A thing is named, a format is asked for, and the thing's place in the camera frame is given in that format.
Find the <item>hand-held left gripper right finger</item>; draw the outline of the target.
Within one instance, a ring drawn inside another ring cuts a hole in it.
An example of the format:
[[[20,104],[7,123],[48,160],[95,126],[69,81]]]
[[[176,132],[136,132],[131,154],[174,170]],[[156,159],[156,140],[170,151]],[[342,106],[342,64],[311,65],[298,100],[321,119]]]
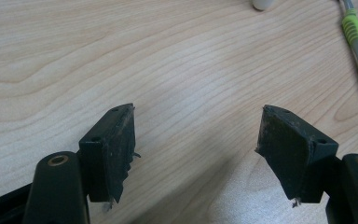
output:
[[[293,112],[274,105],[263,107],[255,151],[267,161],[288,199],[321,200],[323,176],[337,149],[335,140]]]

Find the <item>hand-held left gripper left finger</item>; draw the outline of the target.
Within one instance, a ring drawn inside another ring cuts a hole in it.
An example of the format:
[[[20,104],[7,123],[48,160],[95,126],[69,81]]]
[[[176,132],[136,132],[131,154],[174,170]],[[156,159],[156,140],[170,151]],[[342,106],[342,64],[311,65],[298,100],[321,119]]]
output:
[[[135,151],[134,105],[109,109],[79,141],[86,192],[95,203],[119,202]]]

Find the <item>white rounded object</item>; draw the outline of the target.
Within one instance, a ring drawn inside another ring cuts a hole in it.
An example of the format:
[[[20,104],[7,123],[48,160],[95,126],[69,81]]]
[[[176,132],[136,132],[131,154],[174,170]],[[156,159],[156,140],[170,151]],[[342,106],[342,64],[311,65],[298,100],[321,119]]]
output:
[[[272,6],[275,0],[252,0],[252,5],[255,9],[264,11]]]

